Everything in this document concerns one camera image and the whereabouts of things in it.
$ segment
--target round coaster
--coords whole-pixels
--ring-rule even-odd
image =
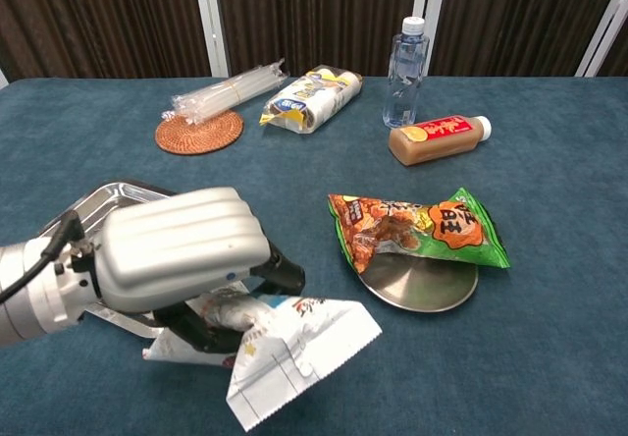
[[[155,130],[155,142],[174,154],[202,154],[224,148],[236,141],[244,130],[244,121],[228,110],[200,124],[189,124],[181,115],[164,120]]]

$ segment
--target aluminum tray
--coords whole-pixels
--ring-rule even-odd
[[[360,279],[391,305],[424,313],[465,302],[478,285],[478,266],[402,254],[376,254]]]
[[[105,218],[113,210],[137,203],[159,200],[174,194],[175,192],[155,188],[138,181],[112,181],[83,196],[70,205],[68,210],[73,209],[78,213],[87,236],[91,238],[100,231]],[[51,236],[57,229],[62,214],[51,220],[39,232],[39,236]],[[163,330],[155,322],[151,313],[126,315],[114,311],[102,303],[90,305],[86,310],[142,338],[157,338]]]

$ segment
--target red label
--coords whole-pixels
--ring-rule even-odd
[[[473,130],[473,126],[457,115],[401,128],[401,131],[412,141],[426,141],[470,130]]]
[[[346,207],[349,210],[349,219],[351,220],[351,225],[355,225],[362,220],[362,207],[360,206],[359,200],[352,200],[351,202],[347,202]]]

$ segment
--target bottle label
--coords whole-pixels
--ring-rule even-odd
[[[473,130],[473,126],[464,118],[454,115],[444,119],[422,122],[400,129],[410,141],[427,141],[441,136],[456,135]]]

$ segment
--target snack bag logo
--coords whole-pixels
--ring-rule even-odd
[[[434,221],[432,236],[451,249],[482,244],[482,225],[464,203],[441,202],[430,207],[429,215]]]
[[[314,306],[319,303],[325,303],[325,299],[301,299],[292,308],[296,310],[299,316],[303,317],[305,313],[311,313]]]
[[[305,104],[303,102],[291,99],[279,99],[275,102],[275,106],[282,112],[287,112],[288,110],[301,111],[305,108]]]

